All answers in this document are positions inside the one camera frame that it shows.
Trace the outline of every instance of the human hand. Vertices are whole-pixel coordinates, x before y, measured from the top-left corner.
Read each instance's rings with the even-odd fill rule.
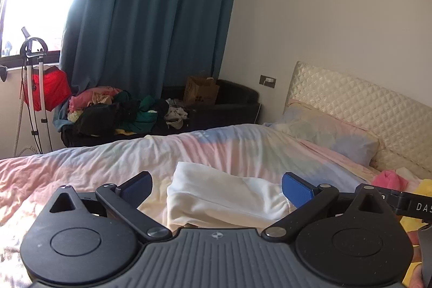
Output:
[[[408,237],[411,240],[413,245],[419,245],[418,232],[412,231],[408,232]],[[419,246],[414,247],[414,255],[413,255],[413,263],[419,263],[422,261],[422,252]],[[413,271],[413,275],[411,276],[410,286],[409,288],[425,288],[423,285],[423,277],[422,277],[422,265],[417,265]]]

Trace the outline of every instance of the wall outlet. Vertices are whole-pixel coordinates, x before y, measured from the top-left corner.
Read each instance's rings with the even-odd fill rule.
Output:
[[[261,75],[260,84],[270,88],[274,88],[274,86],[276,85],[276,79],[274,79],[273,77]]]

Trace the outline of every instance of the pile of clothes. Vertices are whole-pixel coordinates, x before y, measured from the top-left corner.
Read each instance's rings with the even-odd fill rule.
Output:
[[[75,135],[107,137],[124,134],[168,134],[181,128],[187,113],[168,101],[151,96],[133,99],[129,92],[113,87],[90,88],[69,101],[68,120]]]

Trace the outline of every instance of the garment steamer pole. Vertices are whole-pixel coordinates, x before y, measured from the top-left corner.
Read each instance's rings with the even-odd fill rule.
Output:
[[[38,37],[31,37],[25,27],[23,27],[21,31],[25,37],[25,41],[21,46],[20,54],[21,57],[25,59],[25,70],[27,71],[27,95],[29,97],[29,108],[30,108],[30,112],[33,112],[36,129],[33,128],[32,114],[30,114],[29,118],[30,118],[30,125],[32,127],[32,136],[36,138],[36,136],[39,136],[39,131],[38,131],[38,125],[36,121],[36,112],[35,112],[35,106],[33,103],[33,94],[32,94],[32,92],[36,90],[36,86],[33,84],[33,76],[32,76],[33,59],[37,58],[39,63],[39,91],[41,97],[40,107],[42,109],[42,113],[44,114],[43,118],[41,119],[41,122],[46,124],[46,127],[48,129],[48,119],[47,119],[47,111],[45,110],[45,93],[44,93],[44,56],[46,56],[48,53],[48,47],[44,40]],[[32,52],[33,41],[39,42],[40,45],[42,46],[42,50],[37,52]],[[40,152],[43,153],[40,140],[39,140],[39,144],[41,150]]]

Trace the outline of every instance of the pillow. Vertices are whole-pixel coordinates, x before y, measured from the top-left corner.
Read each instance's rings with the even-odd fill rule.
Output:
[[[365,167],[379,148],[379,139],[373,133],[297,100],[290,100],[282,118],[270,127],[335,151]]]

